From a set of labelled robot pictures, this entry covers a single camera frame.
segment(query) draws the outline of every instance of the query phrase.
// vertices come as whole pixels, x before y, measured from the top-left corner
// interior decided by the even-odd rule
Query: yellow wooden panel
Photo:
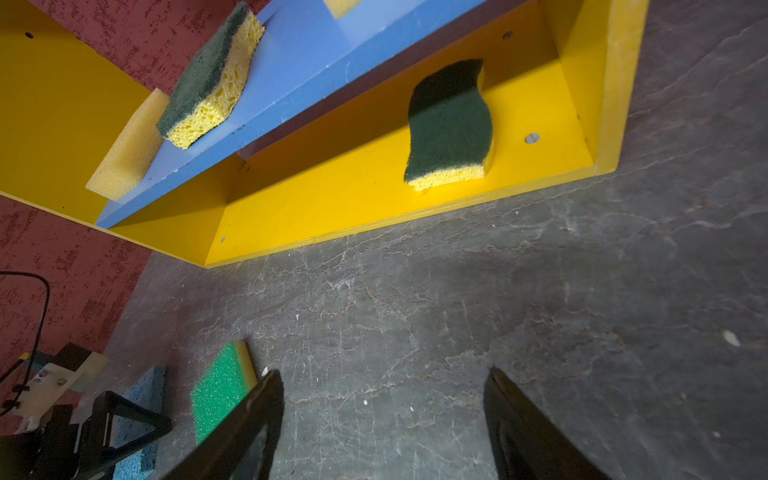
[[[541,0],[595,159],[616,170],[648,0]]]
[[[85,184],[149,91],[25,0],[0,2],[0,65],[0,192],[94,223]]]
[[[109,231],[203,266],[244,163],[237,155],[219,162]]]
[[[514,34],[504,40],[507,31]],[[466,58],[485,59],[491,170],[415,192],[402,180],[412,89]],[[541,135],[537,144],[525,143],[531,132]],[[548,28],[529,2],[251,157],[207,266],[589,177],[592,167]]]

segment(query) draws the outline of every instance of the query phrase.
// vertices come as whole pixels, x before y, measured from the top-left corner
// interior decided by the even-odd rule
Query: red textured wall
[[[30,0],[146,88],[170,94],[236,0]],[[254,13],[268,0],[248,0]]]
[[[37,273],[51,284],[46,353],[66,342],[103,352],[149,256],[144,247],[0,197],[0,270]],[[39,280],[0,276],[0,370],[31,350],[44,298]],[[0,400],[21,376],[19,369],[4,382]],[[15,429],[17,418],[1,418],[0,434]]]

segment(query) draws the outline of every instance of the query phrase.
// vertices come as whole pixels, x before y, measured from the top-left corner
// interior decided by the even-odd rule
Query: green foam sponge
[[[228,343],[190,394],[198,445],[255,386],[248,347],[243,342]]]
[[[480,95],[482,60],[449,65],[422,80],[408,108],[411,154],[404,176],[415,190],[483,178],[493,152],[491,112]]]
[[[264,34],[250,7],[241,2],[203,45],[179,77],[157,123],[163,138],[181,148],[225,121],[243,93],[253,51]]]

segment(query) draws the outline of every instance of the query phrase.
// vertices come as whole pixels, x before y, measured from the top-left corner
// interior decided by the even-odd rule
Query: yellow sponge
[[[362,0],[323,0],[326,7],[331,11],[331,15],[338,20],[348,14]]]
[[[157,123],[160,135],[189,148],[232,113],[243,93],[250,60],[264,27],[241,2],[179,77]]]
[[[155,124],[167,106],[168,96],[155,88],[131,115],[85,188],[114,201],[133,190],[163,144]]]

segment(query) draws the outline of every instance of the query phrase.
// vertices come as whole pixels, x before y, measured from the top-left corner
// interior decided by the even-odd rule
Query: wavy sponge
[[[160,135],[187,149],[225,121],[240,100],[250,59],[263,34],[264,27],[248,5],[238,4],[179,77],[157,123]]]
[[[411,154],[404,176],[414,190],[483,178],[493,154],[493,124],[480,95],[482,60],[464,60],[429,75],[408,108]]]
[[[133,190],[163,144],[154,125],[167,106],[168,96],[155,88],[131,115],[85,188],[114,201]]]
[[[256,373],[245,343],[228,343],[190,394],[198,445],[255,386]]]

